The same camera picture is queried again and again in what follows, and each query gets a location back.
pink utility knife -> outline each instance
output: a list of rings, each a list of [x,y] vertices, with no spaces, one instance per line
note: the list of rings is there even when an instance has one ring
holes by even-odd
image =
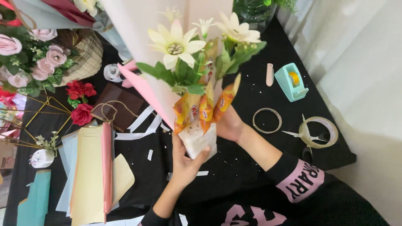
[[[272,86],[274,83],[274,65],[267,65],[267,86]]]

black tablecloth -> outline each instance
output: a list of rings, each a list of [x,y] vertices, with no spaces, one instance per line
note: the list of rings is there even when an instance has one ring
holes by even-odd
[[[267,41],[267,47],[240,68],[242,82],[233,101],[233,106],[242,120],[252,126],[254,113],[260,108],[269,107],[278,111],[282,116],[283,124],[280,130],[298,133],[299,126],[303,121],[302,114],[306,118],[321,116],[334,122],[328,108],[325,106],[276,18],[273,19],[268,29],[262,34],[261,39]],[[111,45],[104,41],[103,46],[104,55],[101,70],[95,76],[84,80],[95,85],[95,90],[98,92],[96,96],[89,98],[90,104],[95,103],[107,84],[107,81],[103,78],[104,66],[120,62],[117,51]],[[267,63],[272,63],[275,71],[283,65],[295,63],[303,76],[305,86],[309,88],[306,97],[291,103],[277,81],[274,82],[273,86],[267,87],[265,85]],[[232,82],[233,79],[234,75],[227,76],[224,79],[224,86]],[[134,88],[125,90],[140,97]],[[64,87],[56,88],[56,93],[53,96],[65,106],[69,106],[66,101],[67,95]],[[26,109],[38,110],[41,105],[39,102],[28,100]],[[145,103],[139,113],[147,106],[148,104]],[[44,108],[45,110],[57,111],[48,106]],[[30,113],[24,114],[24,125],[32,116],[33,114]],[[58,130],[66,119],[66,115],[39,114],[28,126],[28,130],[34,136],[41,134],[49,138],[51,131]],[[153,119],[154,116],[149,116],[136,132],[145,132]],[[71,123],[70,120],[60,132],[61,135],[79,129],[75,125],[70,128]],[[270,115],[270,113],[261,112],[256,116],[256,124],[263,130],[274,130],[278,125],[277,123],[278,119],[274,115]],[[309,125],[309,129],[312,136],[318,136],[319,133],[325,131],[320,125],[315,124]],[[302,150],[306,146],[300,138],[295,138],[280,131],[273,134],[260,134],[278,149],[292,153],[299,158],[301,158]],[[29,141],[30,137],[25,132],[22,132],[21,140]],[[234,142],[221,138],[218,138],[217,145],[218,153],[200,169],[200,171],[209,171],[208,175],[197,177],[183,191],[177,203],[179,209],[215,197],[229,195],[242,189],[267,184],[263,170],[241,147]],[[147,160],[149,149],[154,151],[152,161]],[[36,172],[36,169],[28,165],[28,159],[35,151],[33,148],[18,147],[4,218],[5,226],[16,225],[18,203],[28,195],[29,187],[26,187],[26,185],[34,180]],[[356,161],[356,155],[350,152],[341,133],[339,133],[339,139],[335,145],[325,149],[313,149],[312,151],[314,164],[323,170],[339,168]],[[116,156],[123,154],[129,163],[135,176],[135,183],[120,200],[120,207],[108,214],[108,221],[130,219],[146,213],[149,206],[157,200],[166,186],[167,174],[172,172],[171,136],[169,132],[164,133],[161,128],[157,129],[156,133],[140,140],[116,141],[115,152]],[[55,211],[67,181],[60,157],[55,158],[49,168],[52,172],[49,209],[45,225],[70,225],[71,220],[65,217],[65,212]]]

geometric wire stand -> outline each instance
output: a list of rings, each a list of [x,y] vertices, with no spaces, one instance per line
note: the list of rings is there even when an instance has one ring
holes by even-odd
[[[8,139],[17,141],[17,143],[12,143],[12,144],[15,144],[15,145],[20,145],[20,146],[26,146],[26,147],[31,147],[31,148],[39,148],[39,149],[42,149],[43,147],[40,147],[40,146],[36,145],[36,141],[37,141],[37,140],[36,140],[35,137],[32,136],[32,134],[31,134],[30,132],[28,132],[28,130],[27,130],[27,127],[28,127],[29,124],[35,119],[35,117],[36,117],[39,113],[44,113],[44,114],[57,114],[57,115],[69,115],[69,118],[64,122],[64,124],[62,125],[62,127],[57,131],[56,135],[63,129],[63,127],[67,124],[67,122],[68,122],[68,121],[70,120],[70,118],[71,118],[71,111],[68,110],[68,108],[66,108],[64,105],[62,105],[62,103],[60,103],[56,98],[51,97],[51,96],[48,96],[47,93],[46,93],[46,90],[45,90],[45,94],[46,94],[46,95],[45,95],[45,96],[46,96],[46,101],[45,101],[45,102],[40,101],[40,100],[37,100],[37,99],[35,99],[35,98],[33,98],[33,97],[30,97],[30,96],[28,96],[28,95],[21,94],[21,95],[23,95],[23,96],[26,96],[27,98],[30,98],[30,99],[32,99],[32,100],[35,100],[35,101],[38,101],[38,102],[42,103],[42,106],[39,108],[38,111],[26,111],[26,110],[2,109],[2,108],[0,108],[0,110],[5,110],[5,111],[35,112],[35,115],[29,120],[29,122],[28,122],[25,126],[21,126],[21,125],[15,124],[15,123],[13,123],[13,122],[10,122],[10,121],[8,121],[8,120],[1,119],[1,118],[0,118],[0,120],[5,121],[5,122],[8,122],[8,123],[11,123],[11,124],[13,124],[13,125],[15,125],[15,126],[18,127],[18,128],[14,128],[14,129],[24,130],[24,131],[35,141],[35,144],[31,144],[31,143],[29,143],[29,142],[25,142],[25,141],[22,141],[22,140],[19,140],[19,139],[16,139],[16,138],[14,138],[14,137],[10,137],[10,136],[4,136],[4,135],[0,135],[0,136],[3,136],[3,137],[6,137],[6,138],[8,138]],[[52,99],[53,99],[54,101],[56,101],[58,104],[60,104],[64,109],[60,109],[60,108],[58,108],[58,107],[55,107],[55,106],[51,105],[50,100],[52,100]],[[50,107],[52,107],[52,108],[55,108],[55,109],[57,109],[57,110],[59,110],[59,111],[62,111],[63,113],[55,113],[55,112],[44,112],[44,111],[41,111],[46,105],[47,105],[47,106],[50,106]]]

mint green tape dispenser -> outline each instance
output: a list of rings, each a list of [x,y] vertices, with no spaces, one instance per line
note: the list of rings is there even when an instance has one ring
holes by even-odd
[[[275,78],[290,102],[306,96],[308,88],[304,87],[302,77],[294,63],[287,64],[275,73]]]

red rose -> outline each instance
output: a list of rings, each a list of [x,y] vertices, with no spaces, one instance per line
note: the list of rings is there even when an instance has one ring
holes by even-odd
[[[96,95],[96,91],[94,90],[94,88],[95,87],[91,83],[86,83],[84,86],[82,86],[84,95],[86,95],[87,97]]]
[[[82,82],[74,80],[73,82],[67,83],[68,87],[67,94],[70,95],[70,99],[76,100],[84,94],[84,89]]]
[[[92,108],[93,106],[89,104],[78,104],[77,108],[71,112],[73,124],[85,125],[90,123],[93,118],[91,115]]]

